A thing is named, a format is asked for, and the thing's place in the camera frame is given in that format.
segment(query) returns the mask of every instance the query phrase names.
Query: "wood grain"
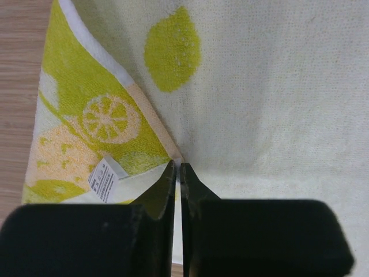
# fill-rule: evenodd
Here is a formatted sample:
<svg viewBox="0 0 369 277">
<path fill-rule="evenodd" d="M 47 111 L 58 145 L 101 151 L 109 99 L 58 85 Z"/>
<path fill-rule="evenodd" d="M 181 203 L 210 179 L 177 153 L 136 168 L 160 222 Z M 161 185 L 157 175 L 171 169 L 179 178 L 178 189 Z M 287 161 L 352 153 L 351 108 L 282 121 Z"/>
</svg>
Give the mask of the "wood grain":
<svg viewBox="0 0 369 277">
<path fill-rule="evenodd" d="M 51 2 L 0 0 L 0 225 L 21 201 Z"/>
</svg>

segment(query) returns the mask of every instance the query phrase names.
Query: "care label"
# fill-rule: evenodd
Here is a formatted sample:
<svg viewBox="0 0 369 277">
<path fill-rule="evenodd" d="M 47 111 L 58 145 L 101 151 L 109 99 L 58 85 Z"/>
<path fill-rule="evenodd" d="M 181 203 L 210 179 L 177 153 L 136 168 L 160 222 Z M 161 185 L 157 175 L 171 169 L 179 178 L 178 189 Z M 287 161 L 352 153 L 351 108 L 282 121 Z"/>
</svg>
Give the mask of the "care label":
<svg viewBox="0 0 369 277">
<path fill-rule="evenodd" d="M 104 202 L 111 201 L 115 187 L 120 179 L 129 175 L 110 156 L 105 156 L 88 177 L 88 184 L 93 192 Z"/>
</svg>

